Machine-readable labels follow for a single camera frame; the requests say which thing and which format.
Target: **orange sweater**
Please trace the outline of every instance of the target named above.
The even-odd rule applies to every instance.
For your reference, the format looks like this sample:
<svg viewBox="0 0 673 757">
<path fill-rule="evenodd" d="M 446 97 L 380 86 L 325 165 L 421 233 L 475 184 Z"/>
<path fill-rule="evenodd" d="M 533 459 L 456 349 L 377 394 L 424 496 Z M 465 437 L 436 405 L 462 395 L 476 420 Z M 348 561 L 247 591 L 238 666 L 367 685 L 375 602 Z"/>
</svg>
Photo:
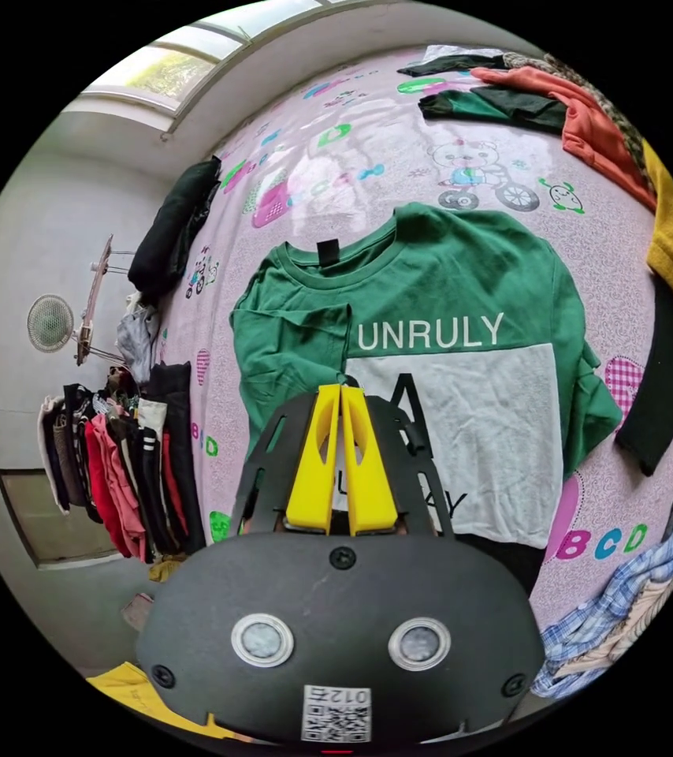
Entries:
<svg viewBox="0 0 673 757">
<path fill-rule="evenodd" d="M 563 149 L 655 211 L 656 198 L 630 157 L 623 135 L 585 89 L 529 65 L 509 71 L 476 68 L 470 73 L 487 84 L 559 100 L 567 107 Z"/>
</svg>

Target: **bed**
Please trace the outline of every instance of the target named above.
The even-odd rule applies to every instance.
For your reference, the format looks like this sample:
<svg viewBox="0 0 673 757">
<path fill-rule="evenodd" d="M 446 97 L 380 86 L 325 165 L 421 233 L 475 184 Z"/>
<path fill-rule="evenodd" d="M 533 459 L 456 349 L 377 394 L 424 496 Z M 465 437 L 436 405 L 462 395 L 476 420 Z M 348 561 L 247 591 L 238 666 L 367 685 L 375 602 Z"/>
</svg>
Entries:
<svg viewBox="0 0 673 757">
<path fill-rule="evenodd" d="M 421 96 L 480 84 L 465 73 L 410 79 L 425 48 L 325 73 L 253 117 L 215 148 L 222 184 L 165 304 L 157 360 L 191 361 L 195 479 L 208 543 L 226 536 L 247 452 L 247 415 L 229 313 L 268 251 L 338 237 L 348 244 L 411 200 L 513 214 L 557 250 L 586 307 L 597 372 L 626 412 L 654 322 L 645 256 L 653 214 L 564 152 L 560 138 L 509 125 L 426 122 Z M 450 186 L 459 141 L 477 143 L 499 187 Z M 594 596 L 642 544 L 659 542 L 673 499 L 673 443 L 653 477 L 608 438 L 566 482 L 531 595 L 539 625 Z"/>
</svg>

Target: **fan grille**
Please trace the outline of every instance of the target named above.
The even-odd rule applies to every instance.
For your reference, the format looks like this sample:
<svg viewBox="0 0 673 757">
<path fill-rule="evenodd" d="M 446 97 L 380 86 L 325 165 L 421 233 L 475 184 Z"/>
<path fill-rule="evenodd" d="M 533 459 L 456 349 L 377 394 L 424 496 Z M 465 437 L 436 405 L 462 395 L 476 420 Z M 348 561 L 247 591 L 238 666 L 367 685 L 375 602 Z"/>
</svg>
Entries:
<svg viewBox="0 0 673 757">
<path fill-rule="evenodd" d="M 74 314 L 69 304 L 55 294 L 35 300 L 27 316 L 29 341 L 40 352 L 57 352 L 71 338 Z"/>
</svg>

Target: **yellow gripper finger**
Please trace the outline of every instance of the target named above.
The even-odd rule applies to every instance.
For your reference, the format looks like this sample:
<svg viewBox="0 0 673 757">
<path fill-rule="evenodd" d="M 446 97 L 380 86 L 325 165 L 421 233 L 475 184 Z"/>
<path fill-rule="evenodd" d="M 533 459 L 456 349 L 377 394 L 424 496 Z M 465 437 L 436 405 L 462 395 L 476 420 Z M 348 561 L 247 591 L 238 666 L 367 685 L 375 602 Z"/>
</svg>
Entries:
<svg viewBox="0 0 673 757">
<path fill-rule="evenodd" d="M 305 531 L 328 534 L 334 475 L 337 468 L 337 429 L 339 427 L 339 384 L 318 387 L 299 467 L 287 504 L 287 525 Z M 321 448 L 326 438 L 325 462 Z"/>
<path fill-rule="evenodd" d="M 390 530 L 397 509 L 362 389 L 342 386 L 342 423 L 350 535 Z M 355 444 L 363 456 L 360 462 Z"/>
</svg>

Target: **green t-shirt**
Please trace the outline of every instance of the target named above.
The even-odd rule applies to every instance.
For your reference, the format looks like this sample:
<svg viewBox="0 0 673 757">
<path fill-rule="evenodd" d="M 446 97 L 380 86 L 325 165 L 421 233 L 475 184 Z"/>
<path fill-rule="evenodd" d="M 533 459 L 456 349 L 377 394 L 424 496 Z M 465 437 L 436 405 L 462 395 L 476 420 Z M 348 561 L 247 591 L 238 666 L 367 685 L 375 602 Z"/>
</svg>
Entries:
<svg viewBox="0 0 673 757">
<path fill-rule="evenodd" d="M 570 273 L 505 213 L 410 203 L 326 268 L 285 242 L 230 320 L 249 449 L 297 394 L 349 375 L 389 399 L 411 374 L 457 533 L 546 547 L 564 479 L 621 420 Z"/>
</svg>

